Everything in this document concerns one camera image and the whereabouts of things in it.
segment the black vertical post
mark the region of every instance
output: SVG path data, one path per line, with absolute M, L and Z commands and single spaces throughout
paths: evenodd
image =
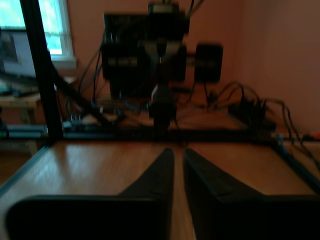
M 38 0 L 20 0 L 49 138 L 63 138 L 51 56 Z

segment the power strip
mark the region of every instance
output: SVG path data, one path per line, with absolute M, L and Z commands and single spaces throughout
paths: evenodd
M 228 107 L 228 112 L 242 123 L 252 129 L 274 131 L 277 124 L 266 118 L 266 106 L 260 106 L 260 102 L 254 103 L 245 98 L 240 103 Z

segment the window sill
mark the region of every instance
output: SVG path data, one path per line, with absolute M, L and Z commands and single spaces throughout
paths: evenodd
M 76 69 L 77 60 L 74 57 L 51 56 L 56 69 Z

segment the window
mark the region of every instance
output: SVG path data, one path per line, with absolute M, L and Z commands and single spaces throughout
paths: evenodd
M 39 0 L 43 28 L 53 63 L 58 68 L 74 68 L 66 0 Z M 0 27 L 24 29 L 20 0 L 0 0 Z

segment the wooden tabletop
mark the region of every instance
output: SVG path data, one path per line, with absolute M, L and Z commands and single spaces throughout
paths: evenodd
M 0 107 L 36 109 L 41 104 L 40 93 L 29 96 L 0 96 Z
M 17 201 L 34 195 L 117 195 L 167 147 L 173 148 L 175 157 L 171 239 L 193 240 L 184 190 L 183 148 L 173 143 L 102 141 L 59 141 L 48 149 L 0 197 L 0 239 L 8 239 L 5 214 Z M 190 143 L 188 147 L 263 194 L 314 194 L 269 147 L 234 143 Z M 318 144 L 308 147 L 320 157 Z M 320 179 L 309 159 L 300 155 L 299 159 Z

